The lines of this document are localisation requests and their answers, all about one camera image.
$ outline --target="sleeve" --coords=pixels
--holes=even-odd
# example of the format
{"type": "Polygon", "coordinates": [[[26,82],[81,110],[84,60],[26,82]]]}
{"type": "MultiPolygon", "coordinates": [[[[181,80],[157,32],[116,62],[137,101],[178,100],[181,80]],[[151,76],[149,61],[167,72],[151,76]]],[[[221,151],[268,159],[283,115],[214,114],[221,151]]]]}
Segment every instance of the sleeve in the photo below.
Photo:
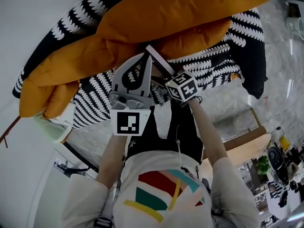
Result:
{"type": "Polygon", "coordinates": [[[211,199],[212,207],[222,210],[223,217],[237,227],[259,227],[254,196],[227,157],[213,165],[211,199]]]}
{"type": "Polygon", "coordinates": [[[79,174],[70,178],[67,200],[61,216],[61,228],[91,228],[100,216],[108,188],[79,174]]]}

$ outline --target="person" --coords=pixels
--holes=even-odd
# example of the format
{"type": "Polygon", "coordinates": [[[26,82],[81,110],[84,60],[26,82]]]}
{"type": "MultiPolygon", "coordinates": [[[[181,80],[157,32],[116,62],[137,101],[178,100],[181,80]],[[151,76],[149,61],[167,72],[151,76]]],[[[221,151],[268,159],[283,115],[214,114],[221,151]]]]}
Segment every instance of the person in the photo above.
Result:
{"type": "Polygon", "coordinates": [[[142,136],[131,138],[122,172],[127,137],[112,136],[96,180],[71,176],[62,227],[259,227],[253,194],[197,98],[184,107],[171,100],[171,111],[165,140],[158,136],[152,108],[142,136]],[[211,194],[201,181],[203,144],[193,116],[213,168],[211,194]],[[120,173],[114,201],[112,186],[120,173]]]}

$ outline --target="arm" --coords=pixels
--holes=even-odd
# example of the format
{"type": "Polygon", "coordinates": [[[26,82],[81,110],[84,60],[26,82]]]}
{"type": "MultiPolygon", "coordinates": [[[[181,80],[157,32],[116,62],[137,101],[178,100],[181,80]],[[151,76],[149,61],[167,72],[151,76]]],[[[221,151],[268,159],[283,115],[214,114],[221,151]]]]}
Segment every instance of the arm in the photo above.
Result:
{"type": "Polygon", "coordinates": [[[126,142],[127,136],[112,135],[100,159],[96,181],[104,184],[109,189],[117,181],[121,171],[126,142]]]}
{"type": "Polygon", "coordinates": [[[220,158],[227,157],[224,144],[217,130],[213,126],[203,108],[200,106],[197,99],[191,99],[188,101],[188,103],[198,125],[199,133],[204,143],[208,160],[211,166],[213,166],[214,163],[220,158]]]}
{"type": "Polygon", "coordinates": [[[190,100],[189,105],[213,168],[211,186],[213,208],[221,209],[223,217],[237,227],[258,227],[258,210],[253,194],[229,160],[217,130],[196,98],[190,100]]]}
{"type": "Polygon", "coordinates": [[[126,141],[124,136],[111,137],[101,157],[96,180],[78,174],[71,176],[62,213],[62,228],[93,227],[101,211],[105,212],[109,189],[117,181],[121,170],[126,141]]]}

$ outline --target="yellow object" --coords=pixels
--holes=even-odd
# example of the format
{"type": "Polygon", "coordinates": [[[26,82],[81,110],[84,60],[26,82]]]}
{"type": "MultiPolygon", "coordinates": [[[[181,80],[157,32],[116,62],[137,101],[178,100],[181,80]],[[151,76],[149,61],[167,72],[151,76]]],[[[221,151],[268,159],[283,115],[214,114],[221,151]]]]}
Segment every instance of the yellow object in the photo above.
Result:
{"type": "Polygon", "coordinates": [[[173,196],[173,198],[171,200],[171,203],[169,205],[168,210],[172,210],[173,209],[174,204],[175,204],[176,199],[177,199],[177,196],[179,195],[179,191],[180,191],[180,187],[181,187],[181,182],[180,181],[181,181],[180,179],[177,179],[174,196],[173,196]]]}
{"type": "Polygon", "coordinates": [[[288,149],[288,147],[290,146],[290,142],[288,141],[288,139],[285,136],[280,138],[280,143],[281,143],[281,146],[284,151],[286,151],[288,149]]]}
{"type": "Polygon", "coordinates": [[[157,212],[157,211],[151,209],[150,207],[147,207],[147,206],[145,206],[145,205],[143,205],[141,203],[138,203],[136,201],[132,201],[132,200],[128,200],[127,199],[127,200],[125,200],[123,202],[123,204],[127,205],[127,206],[130,206],[130,207],[132,207],[134,209],[140,210],[140,211],[146,213],[147,215],[152,216],[159,223],[161,223],[162,220],[163,220],[163,216],[159,212],[157,212]]]}

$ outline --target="potted plant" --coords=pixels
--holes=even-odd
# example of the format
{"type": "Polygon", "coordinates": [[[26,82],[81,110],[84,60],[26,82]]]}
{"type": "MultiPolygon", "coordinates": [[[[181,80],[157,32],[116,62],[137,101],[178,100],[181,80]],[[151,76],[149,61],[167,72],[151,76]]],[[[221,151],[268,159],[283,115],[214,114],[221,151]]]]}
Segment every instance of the potted plant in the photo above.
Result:
{"type": "Polygon", "coordinates": [[[262,157],[260,157],[257,160],[256,170],[257,170],[257,173],[259,175],[266,175],[267,174],[267,171],[270,168],[270,165],[269,165],[268,162],[269,162],[269,160],[268,160],[267,156],[265,156],[265,155],[263,155],[262,157]]]}

